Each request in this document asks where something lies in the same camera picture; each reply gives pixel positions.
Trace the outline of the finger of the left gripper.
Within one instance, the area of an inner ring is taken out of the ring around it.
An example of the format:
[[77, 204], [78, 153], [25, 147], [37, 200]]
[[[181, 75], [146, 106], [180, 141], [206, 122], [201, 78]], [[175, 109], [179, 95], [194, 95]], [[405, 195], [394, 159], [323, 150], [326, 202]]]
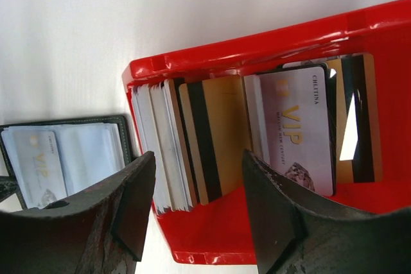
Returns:
[[16, 179], [9, 176], [0, 176], [0, 202], [3, 202], [19, 190]]

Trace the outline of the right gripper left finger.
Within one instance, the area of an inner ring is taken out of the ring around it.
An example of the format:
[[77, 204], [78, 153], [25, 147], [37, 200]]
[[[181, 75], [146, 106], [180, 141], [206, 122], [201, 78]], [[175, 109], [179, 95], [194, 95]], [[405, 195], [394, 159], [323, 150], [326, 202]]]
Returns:
[[1, 273], [135, 273], [155, 185], [148, 151], [43, 209], [1, 213]]

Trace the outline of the black leather card holder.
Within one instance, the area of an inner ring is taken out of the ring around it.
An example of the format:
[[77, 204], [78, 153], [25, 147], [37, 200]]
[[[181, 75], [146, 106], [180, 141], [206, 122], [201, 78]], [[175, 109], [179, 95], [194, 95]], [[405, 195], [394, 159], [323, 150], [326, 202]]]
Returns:
[[15, 194], [23, 209], [38, 207], [28, 207], [24, 197], [12, 137], [17, 130], [45, 130], [55, 134], [67, 197], [110, 177], [132, 161], [128, 121], [122, 114], [4, 124], [1, 154], [7, 175], [19, 185]]

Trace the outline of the white credit card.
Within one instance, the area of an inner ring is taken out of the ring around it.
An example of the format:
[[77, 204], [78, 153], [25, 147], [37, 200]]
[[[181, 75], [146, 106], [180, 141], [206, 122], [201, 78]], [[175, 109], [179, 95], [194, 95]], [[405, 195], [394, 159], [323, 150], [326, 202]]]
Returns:
[[45, 130], [12, 133], [28, 207], [47, 207], [67, 197], [55, 134]]

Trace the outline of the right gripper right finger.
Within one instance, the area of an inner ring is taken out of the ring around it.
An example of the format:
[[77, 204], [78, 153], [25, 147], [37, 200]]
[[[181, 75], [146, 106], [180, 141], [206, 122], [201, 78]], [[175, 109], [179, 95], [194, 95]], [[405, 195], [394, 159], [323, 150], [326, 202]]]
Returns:
[[243, 184], [260, 273], [409, 273], [410, 209], [329, 200], [245, 150]]

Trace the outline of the gold black-striped credit card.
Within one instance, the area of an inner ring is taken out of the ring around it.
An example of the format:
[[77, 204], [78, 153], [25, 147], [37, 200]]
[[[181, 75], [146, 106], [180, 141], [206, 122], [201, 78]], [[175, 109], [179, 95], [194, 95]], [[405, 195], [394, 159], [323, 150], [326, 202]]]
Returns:
[[178, 87], [200, 203], [206, 205], [243, 183], [243, 150], [251, 137], [242, 78], [238, 75]]

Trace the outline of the red plastic card tray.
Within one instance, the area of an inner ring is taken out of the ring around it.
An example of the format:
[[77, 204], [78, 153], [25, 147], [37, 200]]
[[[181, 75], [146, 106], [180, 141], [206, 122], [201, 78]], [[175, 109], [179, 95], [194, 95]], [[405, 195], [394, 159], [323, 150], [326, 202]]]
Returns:
[[173, 259], [410, 272], [410, 0], [134, 60]]

